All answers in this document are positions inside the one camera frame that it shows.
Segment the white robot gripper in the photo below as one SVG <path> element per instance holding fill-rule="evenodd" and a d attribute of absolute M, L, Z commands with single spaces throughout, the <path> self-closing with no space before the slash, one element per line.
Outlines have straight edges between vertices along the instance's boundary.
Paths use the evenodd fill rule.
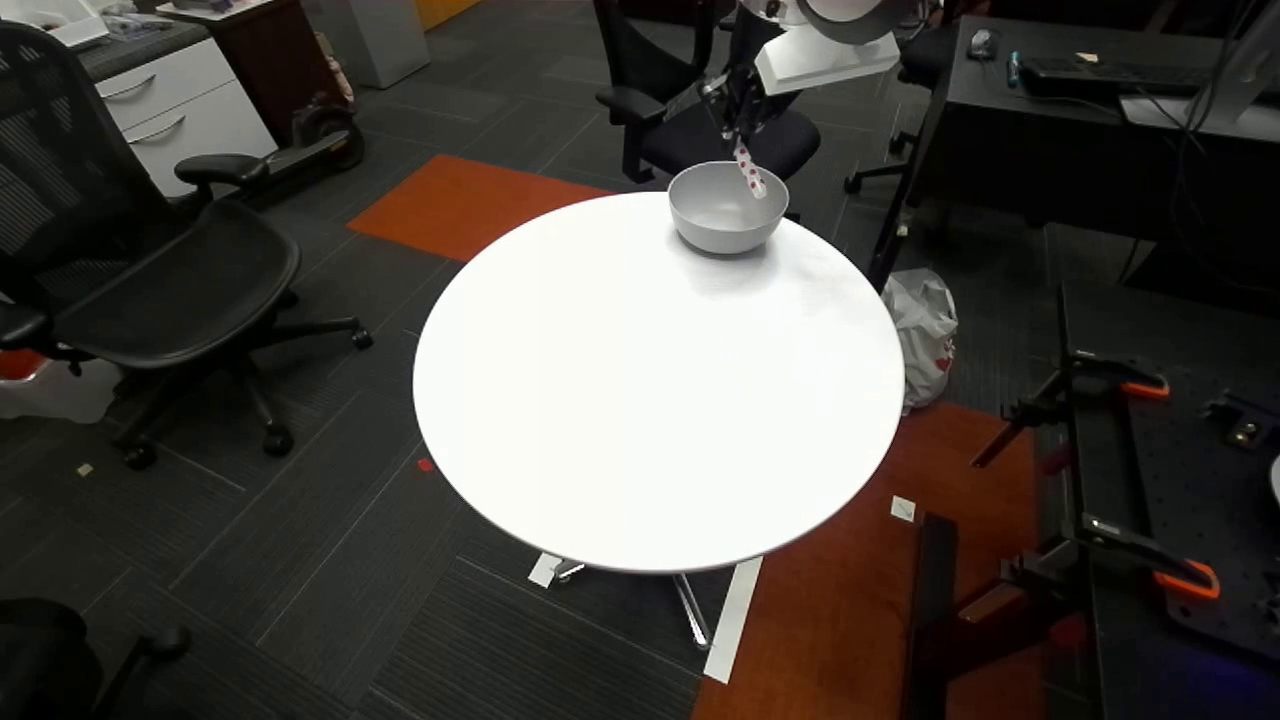
<path fill-rule="evenodd" d="M 776 37 L 753 56 L 770 96 L 886 75 L 932 0 L 746 0 Z"/>

